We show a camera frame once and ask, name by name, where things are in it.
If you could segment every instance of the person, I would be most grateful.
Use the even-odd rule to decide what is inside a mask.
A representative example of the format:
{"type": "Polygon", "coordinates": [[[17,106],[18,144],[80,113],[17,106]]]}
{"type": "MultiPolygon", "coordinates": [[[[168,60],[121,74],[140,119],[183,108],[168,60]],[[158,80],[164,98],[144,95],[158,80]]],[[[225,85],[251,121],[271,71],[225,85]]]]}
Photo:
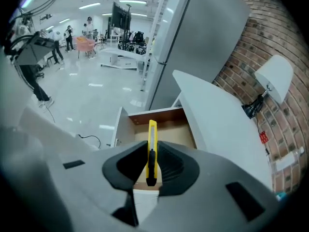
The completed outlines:
{"type": "Polygon", "coordinates": [[[87,24],[86,23],[84,23],[84,30],[82,30],[82,34],[83,36],[87,35],[87,24]]]}
{"type": "Polygon", "coordinates": [[[65,30],[64,32],[64,37],[66,38],[67,41],[67,52],[70,51],[69,44],[71,45],[71,50],[74,50],[72,35],[73,35],[73,28],[71,28],[71,26],[68,25],[67,30],[65,30]]]}
{"type": "MultiPolygon", "coordinates": [[[[24,35],[31,35],[34,32],[32,32],[31,27],[31,18],[24,17],[20,24],[17,26],[16,30],[16,38],[24,35]]],[[[23,43],[17,44],[17,48],[22,47],[23,43]]],[[[45,106],[46,108],[49,108],[53,103],[54,100],[49,97],[45,91],[40,87],[40,85],[36,82],[34,73],[32,71],[31,65],[20,65],[20,70],[25,78],[25,80],[33,87],[33,93],[38,99],[38,106],[41,108],[45,106]]]]}
{"type": "Polygon", "coordinates": [[[87,18],[87,26],[86,26],[86,38],[93,40],[93,25],[92,25],[92,18],[89,16],[87,18]]]}
{"type": "Polygon", "coordinates": [[[57,51],[59,57],[61,58],[61,61],[63,61],[63,56],[62,56],[62,54],[60,52],[60,48],[59,48],[59,46],[60,46],[59,40],[61,40],[61,36],[60,36],[60,34],[54,33],[52,30],[50,30],[48,32],[48,38],[50,38],[50,39],[55,41],[55,43],[54,43],[55,44],[55,48],[53,49],[52,54],[53,54],[53,57],[54,57],[54,60],[55,60],[54,64],[59,64],[59,61],[57,59],[55,51],[57,51]]]}

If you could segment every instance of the white desk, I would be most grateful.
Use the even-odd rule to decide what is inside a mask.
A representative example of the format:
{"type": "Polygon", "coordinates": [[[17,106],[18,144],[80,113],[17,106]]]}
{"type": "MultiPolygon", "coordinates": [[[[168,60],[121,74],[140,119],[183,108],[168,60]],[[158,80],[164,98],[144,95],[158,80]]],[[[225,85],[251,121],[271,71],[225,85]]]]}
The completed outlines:
{"type": "Polygon", "coordinates": [[[112,46],[112,38],[113,37],[116,37],[116,42],[119,43],[119,38],[120,38],[119,34],[111,34],[110,37],[111,37],[111,46],[112,46]]]}
{"type": "Polygon", "coordinates": [[[109,53],[111,57],[107,59],[106,62],[101,63],[101,66],[109,66],[113,68],[118,68],[118,69],[137,69],[137,61],[143,61],[144,60],[144,55],[140,55],[137,53],[133,52],[128,52],[124,50],[120,50],[117,48],[106,48],[102,52],[109,53]],[[133,65],[125,66],[125,65],[120,65],[118,62],[118,56],[124,56],[126,58],[132,58],[136,59],[136,63],[133,65]]]}
{"type": "Polygon", "coordinates": [[[192,147],[189,127],[197,149],[229,159],[272,190],[271,169],[265,147],[254,121],[246,116],[241,102],[217,86],[192,75],[174,71],[173,76],[181,89],[175,104],[181,104],[180,109],[183,109],[188,125],[179,124],[180,120],[174,121],[182,112],[177,111],[177,107],[137,114],[128,114],[121,108],[112,147],[137,139],[145,140],[139,131],[143,121],[147,121],[146,115],[148,121],[169,117],[165,119],[167,123],[171,120],[179,126],[166,127],[160,134],[158,132],[159,140],[192,147]]]}

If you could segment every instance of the gray floor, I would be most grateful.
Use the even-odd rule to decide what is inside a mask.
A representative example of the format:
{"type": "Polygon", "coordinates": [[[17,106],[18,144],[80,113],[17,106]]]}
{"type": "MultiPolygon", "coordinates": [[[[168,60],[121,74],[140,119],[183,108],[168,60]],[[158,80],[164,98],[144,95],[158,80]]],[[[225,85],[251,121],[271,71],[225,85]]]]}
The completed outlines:
{"type": "MultiPolygon", "coordinates": [[[[64,64],[45,68],[45,77],[37,80],[55,100],[49,110],[62,129],[82,136],[95,135],[101,140],[101,149],[108,148],[119,108],[124,107],[128,113],[143,111],[146,94],[140,91],[141,77],[136,70],[101,67],[109,56],[99,47],[90,59],[82,52],[78,59],[78,51],[61,51],[64,64]]],[[[122,60],[127,64],[134,61],[122,60]]],[[[44,116],[53,122],[48,111],[44,116]]],[[[85,140],[98,146],[96,138],[85,140]]]]}

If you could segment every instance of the wooden drawer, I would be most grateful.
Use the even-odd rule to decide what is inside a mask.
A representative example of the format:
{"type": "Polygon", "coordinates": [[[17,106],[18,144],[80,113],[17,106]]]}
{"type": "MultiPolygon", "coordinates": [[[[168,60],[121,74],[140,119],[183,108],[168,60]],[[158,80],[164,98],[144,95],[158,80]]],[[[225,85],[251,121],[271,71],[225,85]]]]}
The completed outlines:
{"type": "MultiPolygon", "coordinates": [[[[196,144],[182,107],[152,110],[128,114],[123,107],[119,109],[111,147],[134,141],[148,140],[149,120],[157,122],[158,140],[185,145],[196,149],[196,144]]],[[[162,185],[161,170],[158,167],[157,184],[149,187],[146,184],[146,170],[138,178],[134,189],[158,190],[162,185]]]]}

